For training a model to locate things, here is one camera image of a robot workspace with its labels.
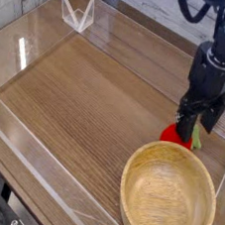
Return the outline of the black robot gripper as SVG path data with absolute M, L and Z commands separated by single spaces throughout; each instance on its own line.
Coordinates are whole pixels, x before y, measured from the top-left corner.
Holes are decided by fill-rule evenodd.
M 212 42 L 199 45 L 189 71 L 188 90 L 179 101 L 176 131 L 181 140 L 190 140 L 196 118 L 211 133 L 225 111 L 225 52 Z

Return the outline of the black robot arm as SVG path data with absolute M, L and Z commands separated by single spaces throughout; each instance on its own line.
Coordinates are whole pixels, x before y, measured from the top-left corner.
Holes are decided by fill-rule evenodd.
M 188 90 L 179 101 L 175 128 L 189 142 L 197 122 L 211 132 L 225 111 L 225 0 L 205 0 L 217 7 L 214 38 L 195 53 L 188 77 Z

